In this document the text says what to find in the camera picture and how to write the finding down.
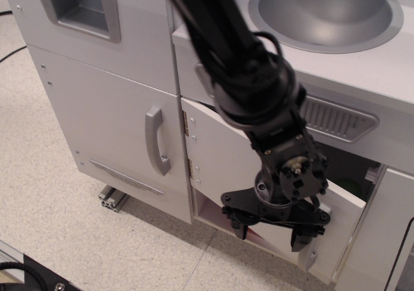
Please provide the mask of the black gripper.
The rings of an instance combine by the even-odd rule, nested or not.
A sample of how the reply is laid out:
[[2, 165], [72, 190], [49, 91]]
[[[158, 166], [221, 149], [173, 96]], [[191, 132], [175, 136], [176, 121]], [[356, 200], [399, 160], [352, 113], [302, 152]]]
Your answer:
[[292, 230], [292, 252], [300, 252], [314, 235], [322, 235], [330, 215], [314, 209], [305, 200], [285, 206], [273, 206], [259, 199], [254, 188], [226, 192], [221, 195], [222, 212], [230, 220], [237, 238], [245, 240], [248, 227], [258, 223], [281, 226]]

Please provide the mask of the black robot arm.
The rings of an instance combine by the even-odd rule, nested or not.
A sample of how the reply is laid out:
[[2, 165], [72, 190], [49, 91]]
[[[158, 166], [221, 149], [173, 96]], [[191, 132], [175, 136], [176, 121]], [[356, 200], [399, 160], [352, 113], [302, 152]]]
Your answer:
[[222, 195], [223, 213], [244, 239], [266, 223], [292, 231], [299, 252], [324, 234], [330, 215], [320, 209], [327, 158], [300, 115], [305, 88], [268, 32], [252, 32], [234, 0], [170, 0], [210, 76], [217, 112], [242, 130], [262, 166], [254, 187]]

